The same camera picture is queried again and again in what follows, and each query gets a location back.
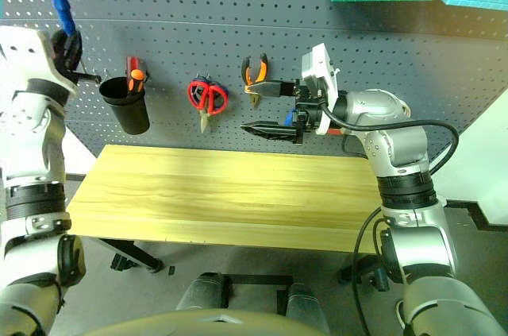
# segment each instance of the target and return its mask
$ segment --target black pen holder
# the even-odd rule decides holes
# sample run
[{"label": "black pen holder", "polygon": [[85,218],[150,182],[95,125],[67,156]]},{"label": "black pen holder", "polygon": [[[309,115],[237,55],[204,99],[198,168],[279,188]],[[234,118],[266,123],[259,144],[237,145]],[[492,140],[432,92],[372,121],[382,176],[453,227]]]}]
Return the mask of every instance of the black pen holder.
[{"label": "black pen holder", "polygon": [[150,128],[144,104],[144,88],[141,92],[130,95],[127,89],[127,78],[119,76],[104,81],[98,90],[113,110],[124,132],[129,135],[139,135]]}]

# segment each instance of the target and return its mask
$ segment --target orange-handled pliers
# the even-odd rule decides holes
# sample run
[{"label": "orange-handled pliers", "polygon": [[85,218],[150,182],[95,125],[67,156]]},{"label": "orange-handled pliers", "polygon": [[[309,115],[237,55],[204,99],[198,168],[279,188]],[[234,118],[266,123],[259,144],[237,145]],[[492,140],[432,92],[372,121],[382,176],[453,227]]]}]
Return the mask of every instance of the orange-handled pliers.
[{"label": "orange-handled pliers", "polygon": [[244,61],[241,64],[241,78],[245,83],[245,92],[247,92],[251,99],[252,108],[256,108],[257,103],[260,100],[259,94],[252,93],[248,90],[248,87],[253,85],[254,83],[263,82],[267,77],[268,73],[268,57],[265,53],[262,53],[260,56],[260,72],[255,81],[252,81],[251,77],[251,60],[250,56],[244,58]]}]

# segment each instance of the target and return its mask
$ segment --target table top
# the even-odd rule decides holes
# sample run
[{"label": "table top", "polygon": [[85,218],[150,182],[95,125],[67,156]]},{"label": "table top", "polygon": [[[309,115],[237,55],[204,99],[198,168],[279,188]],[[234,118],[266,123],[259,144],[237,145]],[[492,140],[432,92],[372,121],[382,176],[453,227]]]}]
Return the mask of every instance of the table top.
[{"label": "table top", "polygon": [[352,251],[379,204],[360,158],[107,145],[67,210],[91,237]]}]

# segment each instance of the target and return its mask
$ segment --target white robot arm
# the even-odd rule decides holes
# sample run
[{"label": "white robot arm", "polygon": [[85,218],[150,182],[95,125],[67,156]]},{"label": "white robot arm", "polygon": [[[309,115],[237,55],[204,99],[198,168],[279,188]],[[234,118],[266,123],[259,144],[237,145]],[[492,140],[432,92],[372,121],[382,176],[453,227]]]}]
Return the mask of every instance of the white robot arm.
[{"label": "white robot arm", "polygon": [[7,220],[2,223],[0,334],[47,334],[64,303],[66,290],[85,273],[79,238],[65,212],[62,139],[64,105],[75,96],[75,82],[64,77],[77,64],[69,48],[81,46],[79,33],[67,37],[67,52],[55,52],[44,33],[0,27],[2,64],[6,74],[21,78],[0,143]]},{"label": "white robot arm", "polygon": [[[242,128],[294,143],[301,143],[302,133],[311,131],[322,135],[335,129],[356,136],[377,177],[380,211],[389,225],[381,237],[383,258],[391,279],[406,285],[407,334],[506,335],[481,299],[455,279],[456,255],[445,201],[437,197],[431,174],[453,154],[459,140],[456,129],[439,121],[412,121],[406,103],[387,91],[340,91],[338,72],[325,45],[315,46],[303,56],[302,82],[296,81],[293,88],[280,81],[249,87],[260,95],[294,96],[292,125],[254,122]],[[443,126],[454,135],[448,155],[433,170],[422,128],[428,125]]]}]

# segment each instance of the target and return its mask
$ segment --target gray floor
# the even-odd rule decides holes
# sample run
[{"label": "gray floor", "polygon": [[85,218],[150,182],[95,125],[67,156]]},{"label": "gray floor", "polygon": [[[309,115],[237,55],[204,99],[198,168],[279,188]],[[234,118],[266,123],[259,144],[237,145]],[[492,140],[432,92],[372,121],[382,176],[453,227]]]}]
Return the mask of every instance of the gray floor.
[{"label": "gray floor", "polygon": [[[67,183],[67,194],[71,196],[78,186]],[[476,290],[508,329],[508,234],[478,231],[462,209],[447,209],[447,216],[460,261],[459,278]],[[51,336],[80,334],[172,311],[187,285],[206,271],[292,275],[314,290],[333,334],[361,334],[351,287],[336,282],[336,272],[348,258],[344,253],[140,242],[141,248],[163,260],[166,266],[176,266],[175,275],[169,276],[167,268],[157,274],[142,268],[112,271],[109,265],[114,252],[88,238],[84,245],[87,274],[69,290],[67,304],[57,317]],[[230,307],[275,312],[276,288],[235,285]],[[397,284],[384,293],[372,290],[368,284],[360,287],[360,299],[373,335],[402,334],[394,316],[394,304],[401,296]]]}]

